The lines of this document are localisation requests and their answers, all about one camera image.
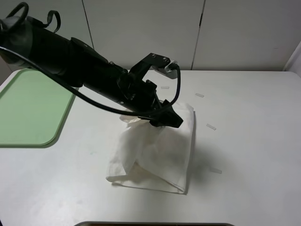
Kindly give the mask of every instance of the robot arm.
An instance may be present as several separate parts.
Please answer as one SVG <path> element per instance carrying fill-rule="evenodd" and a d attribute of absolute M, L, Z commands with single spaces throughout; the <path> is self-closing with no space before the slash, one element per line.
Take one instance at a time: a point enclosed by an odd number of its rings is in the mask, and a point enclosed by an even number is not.
<path fill-rule="evenodd" d="M 14 16 L 22 8 L 22 15 Z M 55 32 L 59 29 L 58 12 L 49 12 L 47 24 L 27 16 L 27 13 L 28 5 L 23 2 L 7 18 L 0 20 L 0 54 L 8 64 L 35 67 L 80 98 L 84 95 L 72 87 L 84 85 L 133 112 L 104 108 L 88 97 L 82 98 L 102 109 L 139 116 L 150 120 L 151 125 L 156 127 L 178 128 L 181 125 L 181 117 L 171 106 L 179 96 L 181 82 L 180 69 L 175 61 L 150 53 L 128 72 L 82 41 L 76 38 L 67 40 L 46 30 L 53 15 L 58 24 Z M 171 103 L 159 101 L 157 85 L 150 80 L 142 80 L 150 67 L 169 78 L 178 78 L 176 97 Z"/>

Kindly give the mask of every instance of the white cloth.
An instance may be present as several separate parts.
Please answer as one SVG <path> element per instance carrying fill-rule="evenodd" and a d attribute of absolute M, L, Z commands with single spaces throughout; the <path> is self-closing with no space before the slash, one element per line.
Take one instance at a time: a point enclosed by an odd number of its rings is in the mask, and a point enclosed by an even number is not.
<path fill-rule="evenodd" d="M 127 122 L 110 159 L 106 179 L 115 185 L 184 193 L 193 131 L 193 108 L 173 105 L 183 119 L 179 128 L 153 127 L 147 120 Z"/>

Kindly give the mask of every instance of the green tray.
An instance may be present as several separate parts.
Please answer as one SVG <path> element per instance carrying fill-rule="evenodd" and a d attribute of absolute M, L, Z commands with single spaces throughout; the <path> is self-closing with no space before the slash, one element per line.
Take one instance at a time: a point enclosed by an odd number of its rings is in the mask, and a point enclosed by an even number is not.
<path fill-rule="evenodd" d="M 0 147 L 41 146 L 53 141 L 73 94 L 43 73 L 24 69 L 0 93 Z"/>

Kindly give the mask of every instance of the white table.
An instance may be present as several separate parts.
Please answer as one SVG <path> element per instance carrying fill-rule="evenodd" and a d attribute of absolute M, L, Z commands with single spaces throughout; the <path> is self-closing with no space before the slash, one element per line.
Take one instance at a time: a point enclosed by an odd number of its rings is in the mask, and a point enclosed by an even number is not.
<path fill-rule="evenodd" d="M 176 80 L 155 72 L 146 78 L 158 84 L 160 98 L 174 95 Z M 80 91 L 118 106 L 86 88 Z M 290 72 L 183 71 L 179 100 L 192 105 L 196 115 L 187 195 L 107 182 L 119 116 L 76 98 L 53 146 L 0 149 L 3 225 L 301 225 L 301 78 Z M 203 158 L 222 174 L 202 173 Z"/>

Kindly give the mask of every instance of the white towel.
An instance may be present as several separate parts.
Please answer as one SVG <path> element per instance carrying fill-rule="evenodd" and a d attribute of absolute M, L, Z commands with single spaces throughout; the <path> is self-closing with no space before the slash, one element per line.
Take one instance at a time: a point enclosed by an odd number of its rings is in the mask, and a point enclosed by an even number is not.
<path fill-rule="evenodd" d="M 193 108 L 173 105 L 179 128 L 153 127 L 147 120 L 121 116 L 125 129 L 110 159 L 106 179 L 115 185 L 184 193 L 193 131 Z"/>

